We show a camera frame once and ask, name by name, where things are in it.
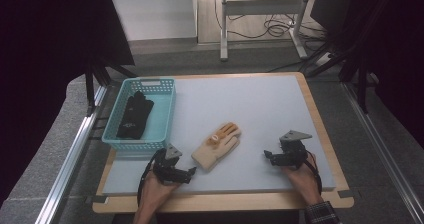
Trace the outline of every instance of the blue plastic basket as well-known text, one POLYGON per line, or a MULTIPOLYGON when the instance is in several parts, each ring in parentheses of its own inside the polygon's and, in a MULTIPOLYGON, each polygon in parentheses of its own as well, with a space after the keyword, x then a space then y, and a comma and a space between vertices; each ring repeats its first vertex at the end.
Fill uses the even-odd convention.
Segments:
POLYGON ((124 80, 107 122, 102 141, 116 150, 155 151, 166 147, 172 125, 175 106, 175 81, 172 78, 124 80), (141 91, 146 99, 154 102, 140 140, 116 137, 119 124, 130 96, 141 91))

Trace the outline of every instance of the human hand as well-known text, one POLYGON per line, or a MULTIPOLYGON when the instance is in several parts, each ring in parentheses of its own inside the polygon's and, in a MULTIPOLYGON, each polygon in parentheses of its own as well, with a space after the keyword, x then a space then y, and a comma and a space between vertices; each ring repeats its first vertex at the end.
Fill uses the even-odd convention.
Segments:
POLYGON ((153 171, 149 171, 144 181, 141 193, 140 207, 135 213, 134 224, 147 224, 155 211, 162 206, 172 192, 177 189, 181 183, 172 183, 163 185, 159 182, 153 171))
MULTIPOLYGON (((314 154, 308 153, 306 160, 317 169, 314 154)), ((281 171, 287 175, 294 189, 300 193, 308 206, 324 201, 318 192, 318 183, 314 173, 306 164, 302 164, 299 169, 283 166, 281 171)))
POLYGON ((229 152, 240 143, 241 130, 232 122, 222 125, 192 153, 191 157, 200 166, 210 171, 229 152))

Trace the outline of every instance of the wooden table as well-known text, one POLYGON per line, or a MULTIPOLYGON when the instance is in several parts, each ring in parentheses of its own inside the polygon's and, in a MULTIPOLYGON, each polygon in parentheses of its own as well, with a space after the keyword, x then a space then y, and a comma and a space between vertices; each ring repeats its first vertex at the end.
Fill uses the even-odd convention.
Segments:
MULTIPOLYGON (((349 208, 354 204, 353 197, 340 197, 339 191, 349 190, 334 149, 331 145, 327 131, 321 120, 312 94, 301 73, 256 73, 256 74, 220 74, 220 75, 193 75, 175 76, 174 78, 228 78, 250 76, 284 76, 294 75, 299 83, 308 106, 319 140, 330 165, 336 188, 323 191, 322 197, 328 200, 335 208, 349 208)), ((97 189, 97 196, 103 196, 102 190, 108 173, 112 166, 115 151, 109 153, 105 169, 97 189)), ((305 203, 297 192, 271 192, 271 193, 243 193, 243 194, 174 194, 158 210, 158 212, 196 212, 196 211, 248 211, 248 210, 282 210, 303 209, 305 203)), ((108 197, 105 203, 93 203, 93 210, 97 213, 133 213, 137 210, 136 196, 108 197)))

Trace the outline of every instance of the white wall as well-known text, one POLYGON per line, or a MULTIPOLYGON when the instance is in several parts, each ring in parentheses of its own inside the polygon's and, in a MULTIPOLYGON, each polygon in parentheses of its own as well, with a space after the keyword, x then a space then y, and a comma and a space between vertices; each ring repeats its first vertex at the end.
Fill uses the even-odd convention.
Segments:
POLYGON ((128 41, 196 37, 193 0, 113 0, 128 41))

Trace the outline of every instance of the white board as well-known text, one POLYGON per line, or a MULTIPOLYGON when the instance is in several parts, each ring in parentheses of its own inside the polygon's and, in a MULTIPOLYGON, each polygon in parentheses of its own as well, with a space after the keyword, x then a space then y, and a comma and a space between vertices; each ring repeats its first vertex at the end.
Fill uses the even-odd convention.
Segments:
MULTIPOLYGON (((315 153, 324 189, 335 182, 295 76, 176 79, 171 143, 183 156, 176 168, 196 166, 191 153, 221 124, 236 123, 240 145, 210 172, 197 168, 180 193, 243 193, 291 190, 288 179, 263 151, 281 153, 279 137, 289 130, 312 135, 303 140, 315 153)), ((149 158, 118 152, 103 193, 133 195, 149 158)))

